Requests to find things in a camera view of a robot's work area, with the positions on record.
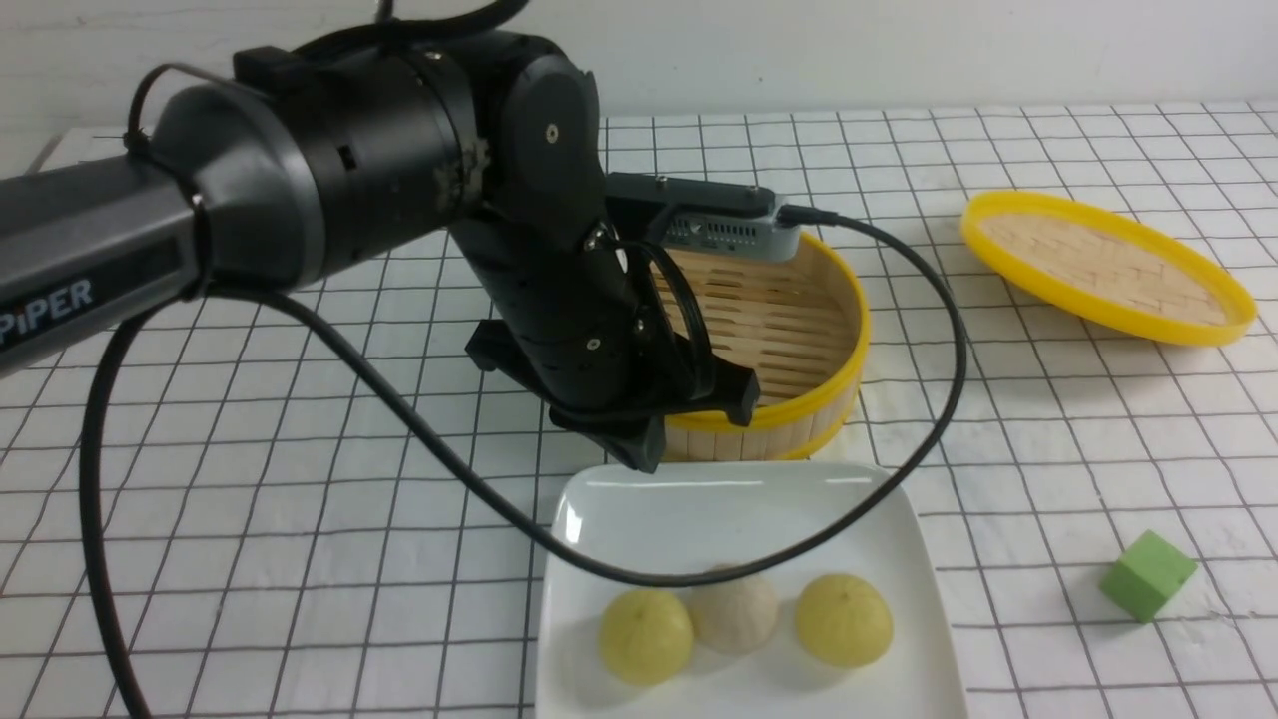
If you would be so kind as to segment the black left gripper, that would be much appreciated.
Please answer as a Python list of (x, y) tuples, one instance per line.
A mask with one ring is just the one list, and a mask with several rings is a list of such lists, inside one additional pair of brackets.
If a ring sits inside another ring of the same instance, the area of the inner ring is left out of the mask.
[(671, 331), (653, 284), (631, 278), (606, 241), (588, 250), (589, 232), (553, 238), (495, 217), (451, 232), (498, 313), (475, 328), (466, 355), (539, 397), (555, 427), (648, 474), (663, 458), (670, 415), (712, 410), (748, 427), (755, 373), (720, 358), (708, 374), (685, 367), (693, 342)]

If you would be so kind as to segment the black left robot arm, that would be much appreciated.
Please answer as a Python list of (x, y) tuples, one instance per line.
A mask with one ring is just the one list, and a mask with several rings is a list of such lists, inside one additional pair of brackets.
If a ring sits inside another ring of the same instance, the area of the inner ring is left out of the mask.
[(325, 54), (257, 47), (175, 95), (124, 155), (5, 179), (3, 373), (178, 299), (267, 301), (449, 231), (498, 312), (482, 372), (652, 473), (668, 415), (744, 427), (751, 369), (679, 336), (649, 266), (676, 183), (607, 176), (592, 73), (546, 38), (484, 32)]

